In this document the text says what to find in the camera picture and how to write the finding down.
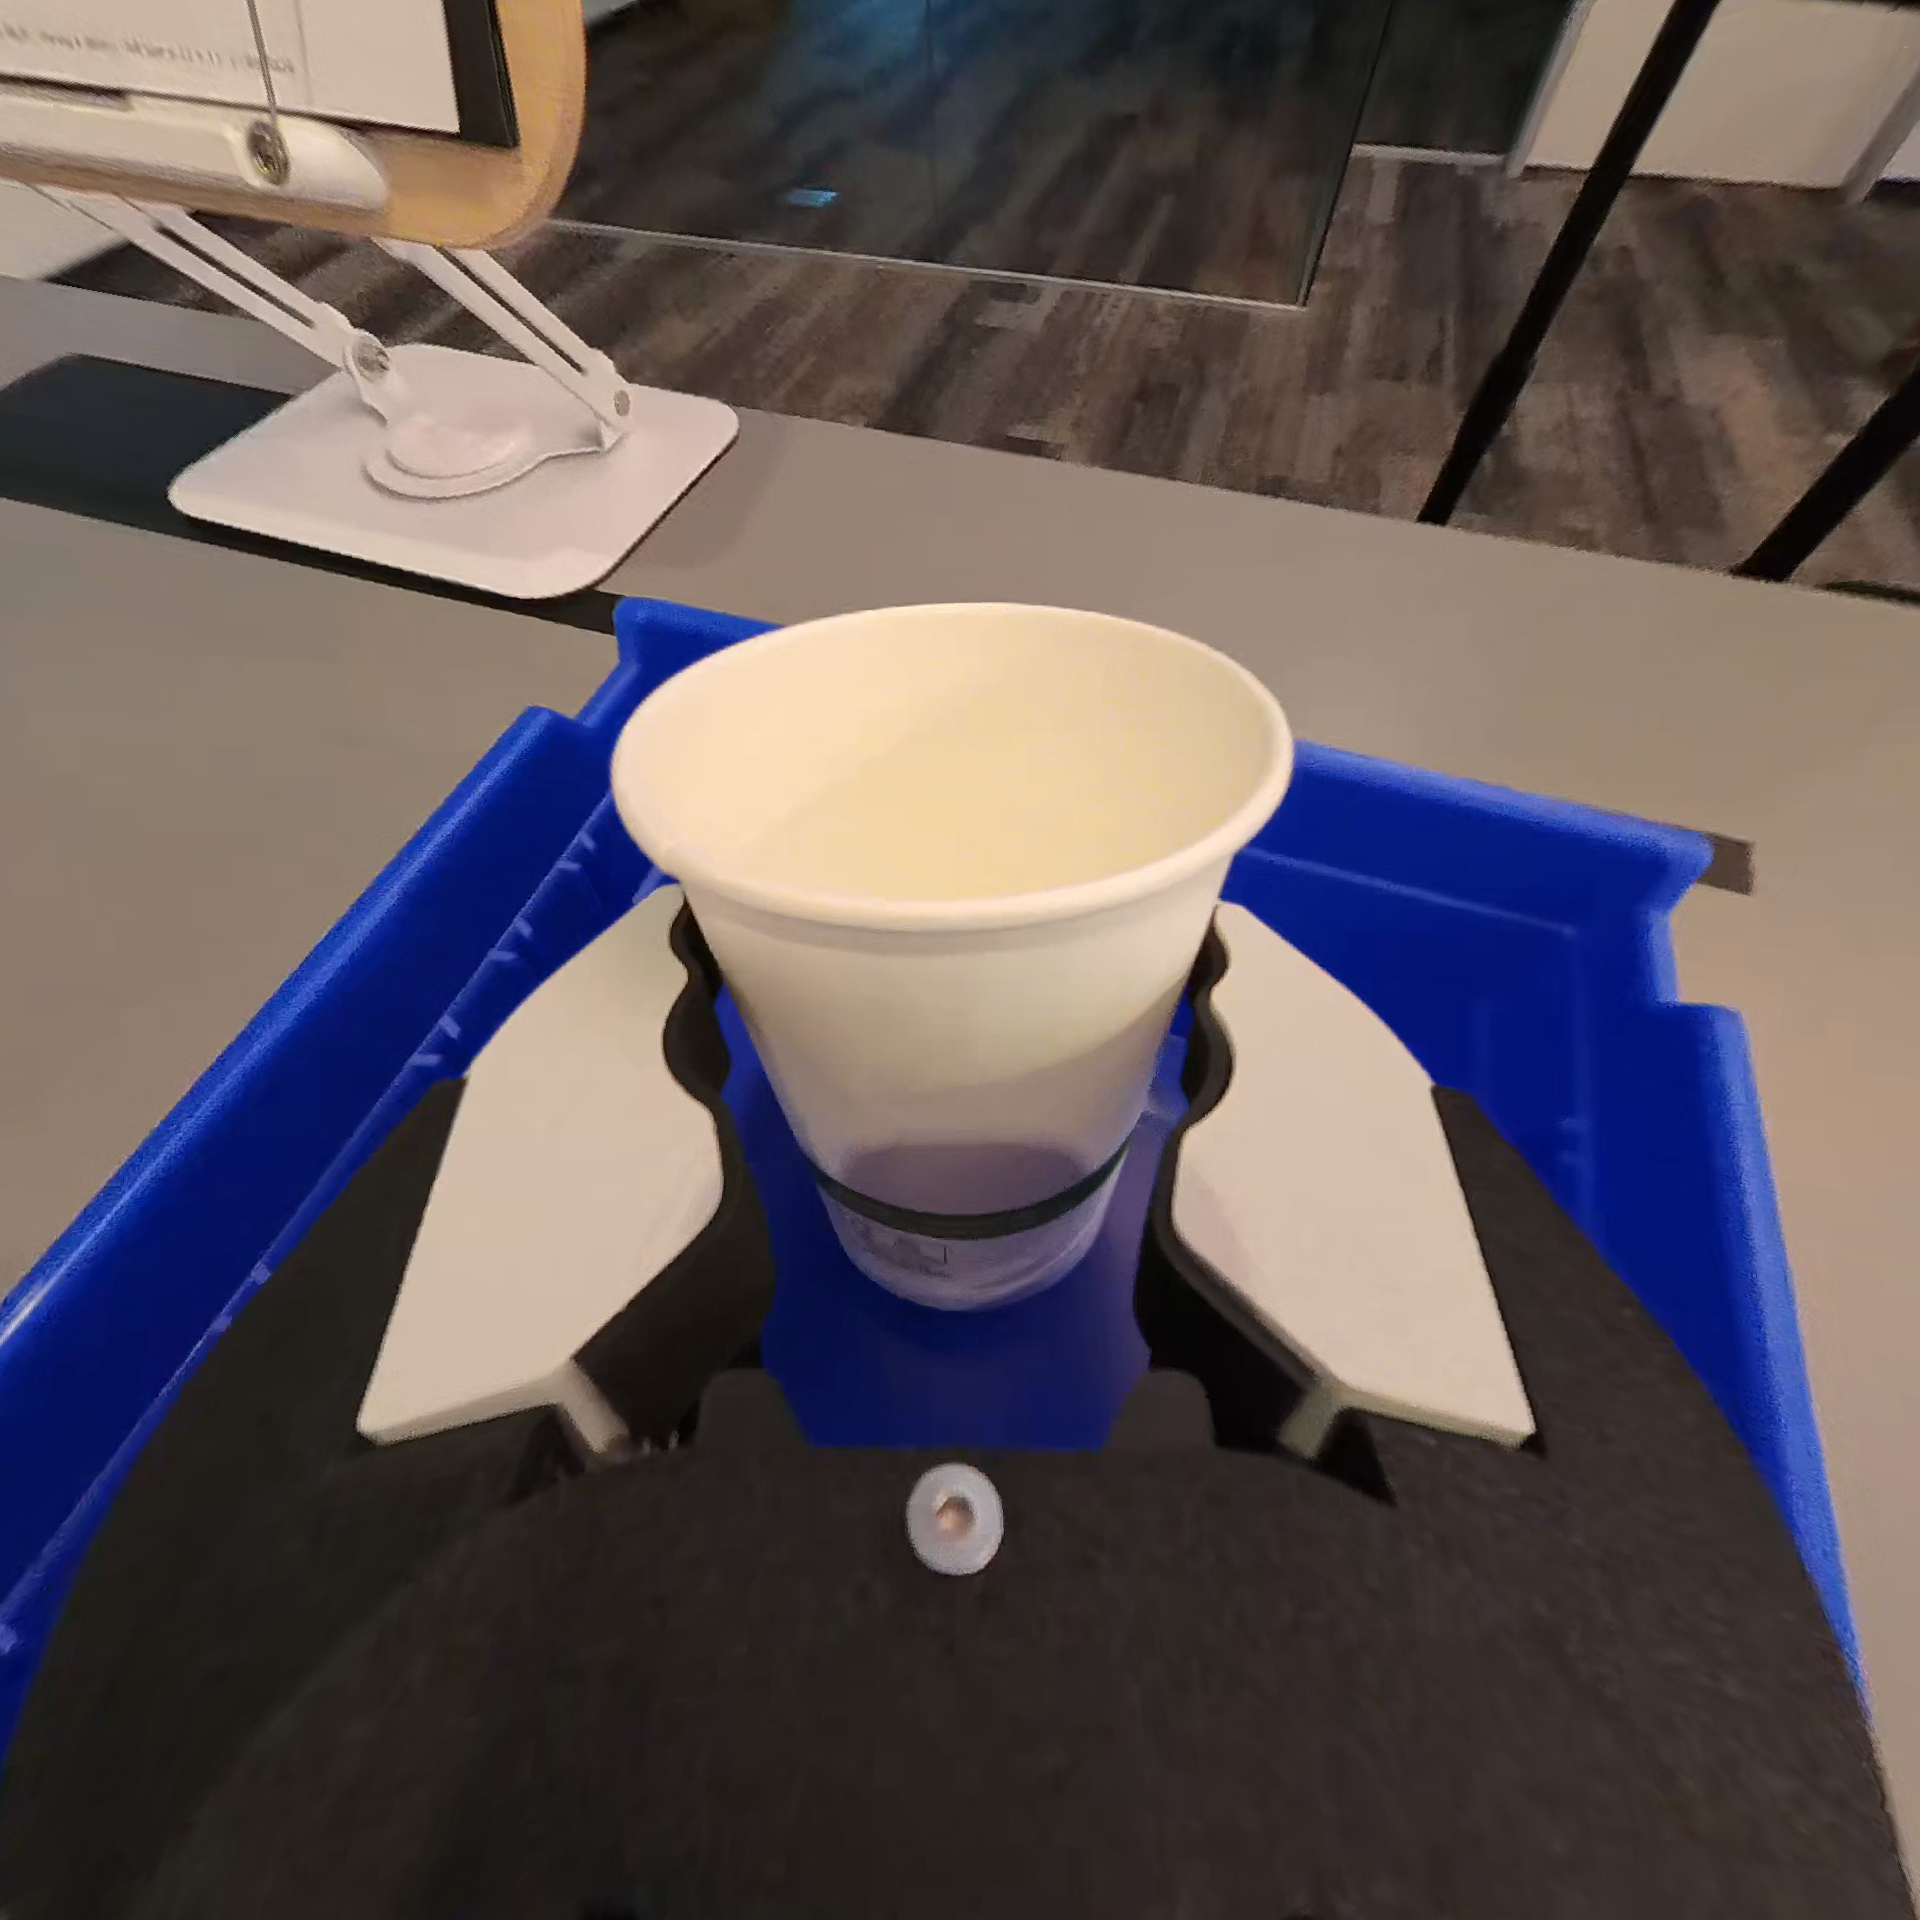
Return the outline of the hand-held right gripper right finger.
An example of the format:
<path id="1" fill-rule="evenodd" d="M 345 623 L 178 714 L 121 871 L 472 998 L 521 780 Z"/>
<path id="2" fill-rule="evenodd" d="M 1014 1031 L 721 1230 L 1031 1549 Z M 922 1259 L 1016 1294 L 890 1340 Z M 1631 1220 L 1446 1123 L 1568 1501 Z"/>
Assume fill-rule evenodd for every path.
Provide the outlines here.
<path id="1" fill-rule="evenodd" d="M 1236 902 L 1187 1006 L 1136 1270 L 1151 1365 L 1198 1380 L 1226 1449 L 1327 1467 L 1364 1452 L 1360 1420 L 1523 1449 L 1538 1423 L 1420 1058 Z"/>

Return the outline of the blue plastic bin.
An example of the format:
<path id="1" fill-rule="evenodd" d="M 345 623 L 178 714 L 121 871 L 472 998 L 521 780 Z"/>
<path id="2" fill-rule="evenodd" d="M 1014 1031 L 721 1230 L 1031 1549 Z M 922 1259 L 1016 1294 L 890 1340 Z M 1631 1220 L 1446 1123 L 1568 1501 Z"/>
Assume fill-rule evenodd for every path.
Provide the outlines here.
<path id="1" fill-rule="evenodd" d="M 4 1303 L 4 1737 L 91 1537 L 184 1380 L 420 1093 L 663 879 L 609 798 L 672 669 L 764 633 L 606 598 L 616 669 L 529 709 L 87 1203 Z M 1660 1322 L 1783 1509 L 1866 1677 L 1743 1019 L 1682 1003 L 1672 911 L 1700 834 L 1303 742 L 1228 879 L 1471 1095 Z M 728 1103 L 768 1213 L 770 1359 L 809 1439 L 1082 1449 L 1145 1349 L 1122 1284 L 1187 1015 L 1108 1230 L 1002 1311 L 931 1311 L 848 1261 L 732 1001 Z"/>

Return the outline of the white board stand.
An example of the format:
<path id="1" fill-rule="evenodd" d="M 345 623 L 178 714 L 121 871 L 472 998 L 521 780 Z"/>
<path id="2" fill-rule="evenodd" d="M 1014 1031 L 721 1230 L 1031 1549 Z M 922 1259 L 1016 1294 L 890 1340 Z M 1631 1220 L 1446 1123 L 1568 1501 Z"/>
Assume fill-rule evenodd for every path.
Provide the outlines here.
<path id="1" fill-rule="evenodd" d="M 166 476 L 171 513 L 506 602 L 599 586 L 739 438 L 721 399 L 631 385 L 490 251 L 376 236 L 513 356 L 386 346 L 201 217 L 65 183 L 35 191 L 107 228 L 328 366 Z"/>

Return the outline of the white paper cup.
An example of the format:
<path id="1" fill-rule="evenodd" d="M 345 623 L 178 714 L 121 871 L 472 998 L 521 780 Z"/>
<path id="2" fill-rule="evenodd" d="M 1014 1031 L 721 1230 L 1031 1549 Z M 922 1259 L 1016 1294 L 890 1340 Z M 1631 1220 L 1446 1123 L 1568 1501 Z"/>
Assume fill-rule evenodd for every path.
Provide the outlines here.
<path id="1" fill-rule="evenodd" d="M 1120 614 L 817 618 L 672 668 L 612 798 L 679 883 L 848 1259 L 979 1311 L 1091 1250 L 1294 733 Z"/>

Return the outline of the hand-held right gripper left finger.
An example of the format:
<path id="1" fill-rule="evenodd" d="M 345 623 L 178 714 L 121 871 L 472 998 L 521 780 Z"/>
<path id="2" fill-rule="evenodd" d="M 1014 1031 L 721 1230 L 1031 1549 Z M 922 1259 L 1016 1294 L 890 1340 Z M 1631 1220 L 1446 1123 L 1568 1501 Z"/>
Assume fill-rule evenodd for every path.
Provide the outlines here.
<path id="1" fill-rule="evenodd" d="M 383 1447 L 553 1411 L 668 1447 L 756 1363 L 778 1261 L 724 1102 L 722 978 L 663 885 L 506 1018 L 460 1100 L 358 1414 Z"/>

